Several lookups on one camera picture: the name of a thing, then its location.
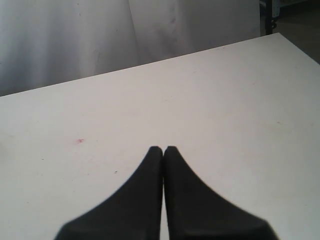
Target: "white fabric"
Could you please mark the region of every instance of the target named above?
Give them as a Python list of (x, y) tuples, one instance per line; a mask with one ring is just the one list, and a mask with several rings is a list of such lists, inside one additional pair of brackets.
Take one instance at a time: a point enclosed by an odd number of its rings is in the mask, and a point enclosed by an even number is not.
[(0, 0), (0, 96), (259, 34), (258, 0)]

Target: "red speck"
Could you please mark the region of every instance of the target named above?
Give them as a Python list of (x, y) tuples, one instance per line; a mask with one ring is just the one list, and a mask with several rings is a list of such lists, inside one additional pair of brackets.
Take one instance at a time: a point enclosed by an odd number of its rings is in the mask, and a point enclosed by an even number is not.
[(81, 139), (78, 139), (77, 141), (76, 141), (76, 144), (81, 144), (81, 143), (83, 143), (85, 140), (83, 139), (83, 138), (81, 138)]

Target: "white table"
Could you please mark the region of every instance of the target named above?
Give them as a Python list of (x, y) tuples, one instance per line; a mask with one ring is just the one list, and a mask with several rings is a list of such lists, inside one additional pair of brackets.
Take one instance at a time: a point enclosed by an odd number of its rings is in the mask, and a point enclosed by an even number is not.
[(320, 66), (280, 34), (0, 97), (0, 114), (2, 240), (53, 239), (152, 145), (282, 240), (319, 239)]

